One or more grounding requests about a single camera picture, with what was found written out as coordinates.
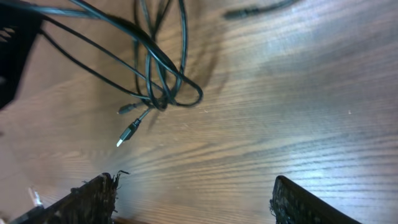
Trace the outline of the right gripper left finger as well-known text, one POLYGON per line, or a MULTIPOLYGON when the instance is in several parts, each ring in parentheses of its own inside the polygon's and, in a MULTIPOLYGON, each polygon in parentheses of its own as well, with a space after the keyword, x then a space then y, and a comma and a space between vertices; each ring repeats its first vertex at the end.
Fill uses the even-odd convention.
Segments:
POLYGON ((12 220, 11 224, 112 224, 119 178, 126 173, 123 170, 114 176, 102 173, 82 186, 70 189, 67 196, 47 208, 34 193, 38 205, 12 220))

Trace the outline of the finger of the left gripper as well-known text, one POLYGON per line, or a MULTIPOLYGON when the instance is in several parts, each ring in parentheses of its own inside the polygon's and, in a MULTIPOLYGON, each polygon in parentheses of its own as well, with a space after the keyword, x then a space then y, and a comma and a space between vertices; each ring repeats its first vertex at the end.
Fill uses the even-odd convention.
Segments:
POLYGON ((1 108, 16 97, 29 52, 43 23, 34 11, 1 4, 1 108))

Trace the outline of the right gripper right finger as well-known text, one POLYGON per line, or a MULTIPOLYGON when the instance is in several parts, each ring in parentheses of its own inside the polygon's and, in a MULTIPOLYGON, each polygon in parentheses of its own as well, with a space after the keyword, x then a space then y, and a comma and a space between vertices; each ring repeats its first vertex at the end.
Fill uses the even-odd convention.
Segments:
POLYGON ((269 203, 281 224, 359 224, 283 175, 276 177, 269 203))

